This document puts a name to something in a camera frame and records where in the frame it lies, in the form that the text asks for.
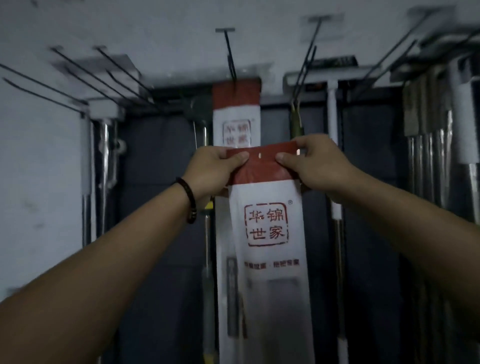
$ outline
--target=bracelet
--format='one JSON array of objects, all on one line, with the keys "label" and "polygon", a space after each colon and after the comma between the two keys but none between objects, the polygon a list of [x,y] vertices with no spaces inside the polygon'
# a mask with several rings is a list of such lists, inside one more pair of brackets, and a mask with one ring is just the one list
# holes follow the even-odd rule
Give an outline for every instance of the bracelet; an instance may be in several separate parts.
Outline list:
[{"label": "bracelet", "polygon": [[190,200],[190,214],[188,215],[187,222],[189,224],[193,224],[197,219],[197,203],[195,202],[195,197],[193,196],[192,189],[190,188],[188,183],[180,177],[177,177],[175,179],[175,182],[182,186],[187,193],[188,199]]}]

